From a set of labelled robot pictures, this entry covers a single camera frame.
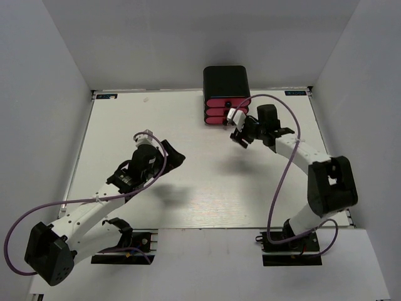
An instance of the black clamp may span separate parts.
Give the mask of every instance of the black clamp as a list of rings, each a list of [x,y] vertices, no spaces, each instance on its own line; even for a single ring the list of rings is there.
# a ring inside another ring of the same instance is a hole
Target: black clamp
[[[105,219],[102,221],[102,226],[105,223],[109,223],[116,226],[119,229],[120,233],[122,234],[117,244],[118,248],[126,248],[131,245],[132,227],[130,226],[130,224],[128,224],[125,220],[121,218],[112,218],[109,220]]]
[[[245,149],[255,139],[262,140],[265,146],[276,152],[276,139],[286,134],[293,134],[294,131],[281,127],[274,105],[260,105],[257,110],[258,119],[247,116],[241,131],[235,129],[230,138]]]

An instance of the cable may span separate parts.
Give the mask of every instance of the cable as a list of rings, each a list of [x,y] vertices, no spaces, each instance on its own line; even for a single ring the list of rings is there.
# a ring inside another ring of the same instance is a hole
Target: cable
[[[129,197],[129,196],[135,196],[135,195],[137,195],[138,193],[140,193],[140,192],[144,191],[145,189],[147,189],[148,187],[150,187],[150,186],[151,186],[154,182],[156,182],[157,179],[163,174],[164,169],[165,169],[165,167],[166,167],[166,165],[167,165],[167,152],[166,152],[166,150],[165,150],[163,144],[161,143],[161,141],[158,140],[158,138],[156,138],[153,134],[148,133],[148,132],[139,132],[139,133],[136,133],[136,134],[133,136],[134,140],[135,140],[135,138],[136,138],[138,135],[148,135],[149,137],[153,138],[153,139],[158,143],[158,145],[160,146],[160,149],[162,150],[162,152],[163,152],[163,157],[164,157],[163,166],[162,166],[160,172],[153,178],[153,180],[151,180],[151,181],[149,182],[148,185],[146,185],[146,186],[144,186],[144,187],[142,187],[142,188],[140,188],[140,189],[138,189],[138,190],[135,190],[135,191],[132,191],[132,192],[126,193],[126,194],[119,194],[119,195],[116,195],[116,196],[105,196],[105,197],[99,198],[100,201],[112,201],[112,200],[114,200],[114,199],[120,199],[120,198]],[[97,202],[97,200],[96,200],[95,198],[74,199],[74,200],[71,200],[71,201],[62,201],[62,202],[53,202],[53,203],[42,204],[42,205],[39,205],[39,206],[37,206],[37,207],[35,207],[35,208],[32,208],[32,209],[30,209],[29,211],[25,212],[25,213],[24,213],[23,215],[21,215],[21,216],[14,222],[14,224],[10,227],[10,229],[9,229],[8,232],[7,232],[6,238],[5,238],[5,240],[4,240],[3,253],[4,253],[4,259],[6,260],[7,266],[8,266],[14,273],[16,273],[16,274],[18,274],[18,275],[21,275],[21,276],[33,276],[33,275],[36,275],[36,274],[37,274],[36,272],[23,272],[23,271],[21,271],[21,270],[18,270],[18,269],[11,263],[11,260],[10,260],[10,257],[9,257],[9,253],[8,253],[8,244],[9,244],[9,241],[10,241],[10,237],[11,237],[13,231],[15,230],[15,228],[17,227],[17,225],[18,225],[25,217],[27,217],[27,216],[30,215],[31,213],[34,213],[34,212],[37,211],[37,210],[40,210],[40,209],[43,209],[43,208],[47,208],[47,207],[51,207],[51,206],[59,206],[59,205],[63,205],[63,204],[76,204],[76,203],[95,203],[95,202]]]
[[[308,230],[306,232],[303,232],[301,234],[295,235],[295,236],[293,236],[291,238],[286,238],[286,239],[283,239],[283,240],[272,240],[272,238],[271,238],[271,235],[270,235],[270,232],[271,232],[271,220],[272,220],[272,217],[273,217],[274,206],[276,205],[276,202],[277,202],[277,199],[278,199],[278,194],[280,193],[280,190],[281,190],[281,186],[284,183],[284,180],[285,180],[285,178],[287,176],[287,173],[288,173],[288,169],[289,169],[291,163],[293,162],[295,154],[296,154],[296,151],[298,149],[299,142],[300,142],[300,139],[301,139],[301,127],[299,125],[298,119],[295,116],[295,113],[291,110],[291,108],[285,102],[283,102],[280,98],[275,97],[275,96],[270,95],[270,94],[256,94],[256,95],[253,95],[251,97],[246,98],[245,100],[243,100],[238,105],[238,107],[234,111],[234,114],[232,115],[231,118],[234,119],[234,116],[237,114],[237,111],[241,108],[241,106],[244,103],[246,103],[248,100],[251,100],[252,98],[256,98],[256,97],[270,97],[270,98],[273,98],[274,100],[278,101],[282,105],[284,105],[285,108],[292,115],[292,117],[293,117],[293,119],[295,121],[295,124],[296,124],[296,131],[297,131],[297,133],[296,133],[297,141],[295,142],[295,146],[294,146],[293,152],[291,153],[291,156],[288,159],[288,163],[287,163],[286,167],[284,168],[283,174],[281,175],[280,181],[278,182],[276,191],[274,193],[273,200],[271,201],[270,210],[269,210],[269,217],[268,217],[268,225],[267,225],[267,229],[266,229],[267,239],[272,245],[280,245],[280,244],[283,244],[283,243],[289,243],[290,241],[297,240],[299,238],[302,238],[302,237],[305,237],[305,236],[311,234],[312,232],[315,232],[318,228],[322,227],[327,221],[332,221],[332,222],[334,222],[335,227],[336,227],[336,234],[335,234],[335,237],[334,237],[333,241],[330,243],[329,247],[326,248],[321,253],[319,253],[320,255],[322,255],[322,254],[326,253],[333,246],[335,240],[337,239],[338,224],[333,219],[327,219],[324,222],[322,222],[319,226],[317,226],[316,228],[310,229],[310,230]]]
[[[139,250],[138,248],[134,248],[132,246],[129,246],[129,247],[126,247],[126,248],[116,248],[116,249],[102,250],[99,253],[101,253],[101,254],[103,254],[103,253],[114,253],[114,252],[122,252],[122,251],[128,251],[128,250],[132,250],[132,251],[136,251],[138,253],[141,253],[143,255],[143,257],[146,259],[146,261],[149,264],[152,264],[152,262],[150,261],[149,257],[142,250]]]

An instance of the black bracket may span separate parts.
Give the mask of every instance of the black bracket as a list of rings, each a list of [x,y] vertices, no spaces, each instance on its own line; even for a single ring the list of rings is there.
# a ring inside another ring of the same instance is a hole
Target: black bracket
[[[272,240],[282,240],[285,233],[282,231],[271,231]],[[319,241],[316,233],[311,233],[297,240],[297,244],[283,243],[274,245],[268,241],[267,232],[261,232],[256,237],[256,242],[263,246],[262,254],[264,267],[292,267],[321,265],[321,257],[310,255],[310,252],[319,252]]]
[[[132,240],[132,228],[130,224],[128,224],[125,220],[120,219],[120,218],[112,218],[112,219],[105,219],[102,221],[102,226],[105,223],[112,224],[116,226],[118,229],[120,229],[121,233],[121,238],[118,241],[117,247],[118,248],[125,248],[131,245],[131,240]]]

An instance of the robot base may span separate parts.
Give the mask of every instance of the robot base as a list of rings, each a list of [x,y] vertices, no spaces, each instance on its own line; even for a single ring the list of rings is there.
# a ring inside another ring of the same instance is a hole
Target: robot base
[[[272,240],[282,240],[283,234],[281,231],[272,231],[271,238]],[[273,245],[268,241],[266,232],[261,232],[261,235],[256,237],[256,241],[263,246],[262,258],[264,267],[322,265],[321,257],[314,256],[320,251],[316,233],[296,241],[295,244]]]

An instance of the table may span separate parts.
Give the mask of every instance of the table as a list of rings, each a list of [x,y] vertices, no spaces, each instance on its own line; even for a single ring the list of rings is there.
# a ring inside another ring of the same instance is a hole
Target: table
[[[299,118],[302,138],[325,151],[308,96],[252,91],[253,95],[257,93],[283,99]],[[206,125],[202,91],[119,92],[116,99],[94,101],[68,199],[94,195],[117,166],[131,158],[133,135],[150,129],[187,158],[111,217],[123,218],[136,229],[266,226],[274,190],[288,160],[261,141],[243,149],[230,140],[230,127]],[[286,109],[271,98],[252,100],[250,114],[257,116],[256,107],[265,103],[276,104],[283,127],[296,129]],[[281,227],[306,204],[306,191],[306,175],[293,166],[281,190],[272,226]],[[68,205],[67,213],[76,206]],[[349,226],[345,213],[335,219],[340,226]]]

